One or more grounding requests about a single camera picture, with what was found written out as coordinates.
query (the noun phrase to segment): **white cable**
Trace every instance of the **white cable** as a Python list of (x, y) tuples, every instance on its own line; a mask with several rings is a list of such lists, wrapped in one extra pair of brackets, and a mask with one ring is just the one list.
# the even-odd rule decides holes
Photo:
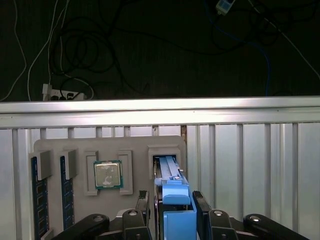
[[(253, 2), (251, 0), (248, 0), (249, 4), (253, 7), (253, 9), (260, 14), (259, 10), (254, 6)], [(314, 71), (314, 73), (318, 76), (320, 79), (320, 74), (314, 69), (314, 67), (309, 63), (309, 61), (305, 58), (305, 56), (301, 53), (301, 51), (298, 49), (298, 47), (290, 40), (290, 38), (284, 34), (281, 29), (277, 28), (272, 22), (270, 22), (267, 18), (264, 18), (268, 23), (270, 23), (274, 28), (278, 29), (278, 31), (284, 36), (285, 39), (292, 45), (292, 47), (298, 52), (298, 54), (302, 57), (302, 59), (308, 64), (308, 66)]]
[(23, 68), (22, 72), (19, 74), (19, 76), (18, 76), (18, 77), (15, 79), (15, 81), (13, 82), (13, 84), (12, 84), (12, 86), (11, 86), (10, 91), (8, 92), (8, 94), (7, 94), (4, 98), (0, 99), (0, 102), (6, 100), (6, 99), (10, 96), (10, 94), (12, 93), (12, 91), (13, 91), (16, 83), (17, 83), (17, 81), (20, 79), (20, 77), (22, 76), (22, 74), (24, 74), (24, 72), (25, 72), (26, 69), (27, 69), (26, 56), (25, 56), (24, 50), (23, 50), (23, 48), (22, 48), (22, 46), (21, 46), (21, 43), (20, 43), (18, 34), (17, 34), (17, 22), (18, 22), (18, 8), (17, 8), (17, 3), (16, 3), (16, 0), (13, 0), (13, 2), (14, 2), (14, 9), (15, 9), (15, 21), (14, 21), (14, 30), (13, 30), (13, 31), (14, 31), (15, 38), (16, 38), (16, 40), (17, 40), (17, 42), (18, 42), (19, 48), (20, 48), (20, 50), (21, 50), (21, 53), (22, 53), (22, 57), (23, 57), (23, 61), (24, 61), (24, 68)]
[(54, 28), (52, 29), (52, 31), (51, 31), (50, 34), (49, 34), (49, 37), (50, 37), (49, 44), (48, 44), (49, 85), (50, 85), (50, 82), (51, 82), (51, 72), (50, 72), (50, 45), (51, 45), (51, 40), (52, 40), (52, 36), (53, 36), (53, 34), (54, 34), (54, 31), (55, 31), (55, 29), (56, 29), (56, 27), (57, 27), (57, 25), (58, 25), (58, 23), (59, 23), (59, 20), (60, 20), (60, 18), (61, 18), (61, 16), (62, 16), (62, 13), (64, 12), (64, 16), (66, 16), (67, 6), (68, 6), (68, 4), (69, 4), (69, 1), (70, 1), (70, 0), (67, 0), (67, 1), (66, 1), (66, 4), (65, 4), (64, 8), (63, 8), (62, 11), (60, 12), (59, 17), (58, 17), (58, 19), (56, 20), (56, 23), (55, 23)]
[(30, 97), (30, 90), (29, 90), (29, 82), (30, 82), (30, 72), (32, 67), (34, 66), (35, 62), (37, 61), (38, 57), (40, 56), (40, 54), (42, 53), (42, 51), (45, 49), (45, 47), (47, 46), (49, 40), (50, 40), (50, 33), (52, 32), (53, 26), (54, 26), (54, 21), (55, 21), (55, 15), (56, 15), (56, 9), (57, 9), (57, 5), (58, 5), (58, 1), (55, 1), (55, 5), (54, 5), (54, 10), (53, 10), (53, 17), (52, 17), (52, 22), (51, 22), (51, 28), (50, 28), (50, 32), (49, 32), (49, 37), (48, 40), (45, 42), (45, 44), (43, 45), (43, 47), (41, 48), (41, 50), (39, 51), (38, 55), (35, 57), (35, 59), (33, 60), (33, 62), (30, 65), (29, 71), (28, 71), (28, 77), (27, 77), (27, 91), (28, 91), (28, 98), (29, 101), (31, 101), (31, 97)]
[[(68, 6), (69, 6), (69, 2), (71, 0), (67, 0), (66, 1), (66, 5), (65, 5), (65, 11), (64, 11), (64, 15), (63, 15), (63, 19), (62, 19), (62, 23), (61, 23), (61, 28), (64, 26), (65, 23), (65, 19), (66, 19), (66, 14), (67, 14), (67, 10), (68, 10)], [(63, 42), (62, 42), (62, 37), (60, 36), (60, 70), (63, 72), (63, 68), (62, 68), (62, 57), (63, 57)], [(90, 84), (88, 84), (87, 82), (83, 81), (82, 79), (79, 78), (74, 78), (74, 80), (77, 80), (79, 82), (82, 82), (83, 84), (89, 86), (90, 90), (91, 90), (91, 97), (89, 98), (89, 100), (93, 99), (93, 97), (95, 96), (95, 91), (94, 89), (90, 86)]]

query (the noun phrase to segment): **corrugated metal wall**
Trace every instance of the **corrugated metal wall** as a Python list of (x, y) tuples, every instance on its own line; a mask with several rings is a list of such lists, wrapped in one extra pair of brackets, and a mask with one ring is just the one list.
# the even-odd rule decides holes
[[(32, 239), (28, 153), (38, 139), (181, 135), (180, 126), (0, 130), (0, 239)], [(187, 126), (188, 180), (213, 208), (320, 239), (320, 123)]]

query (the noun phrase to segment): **screw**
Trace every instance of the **screw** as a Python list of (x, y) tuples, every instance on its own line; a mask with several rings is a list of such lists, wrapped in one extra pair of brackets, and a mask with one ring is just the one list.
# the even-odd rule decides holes
[(136, 211), (130, 211), (130, 212), (129, 212), (129, 215), (130, 215), (130, 216), (135, 216), (135, 215), (137, 215), (137, 212), (136, 212)]
[(93, 218), (93, 221), (95, 221), (95, 222), (100, 222), (100, 221), (102, 221), (103, 220), (103, 217), (102, 216), (95, 216), (94, 218)]
[(259, 222), (260, 221), (260, 218), (257, 217), (257, 216), (251, 216), (250, 219), (254, 222)]
[(222, 211), (214, 211), (213, 212), (215, 215), (217, 215), (217, 216), (221, 216), (222, 215)]

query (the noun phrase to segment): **power strip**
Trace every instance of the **power strip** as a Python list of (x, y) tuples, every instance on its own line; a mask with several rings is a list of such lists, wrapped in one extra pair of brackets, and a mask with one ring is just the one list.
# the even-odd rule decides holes
[(43, 84), (42, 100), (43, 101), (65, 101), (65, 100), (81, 101), (87, 98), (87, 96), (82, 92), (79, 95), (77, 95), (78, 92), (76, 91), (62, 90), (61, 92), (58, 89), (52, 89), (52, 85)]

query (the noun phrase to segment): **cpu processor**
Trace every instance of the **cpu processor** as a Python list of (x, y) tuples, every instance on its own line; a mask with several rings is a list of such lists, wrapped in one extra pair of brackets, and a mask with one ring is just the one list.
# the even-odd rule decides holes
[(93, 164), (96, 189), (119, 189), (123, 187), (120, 160), (95, 161)]

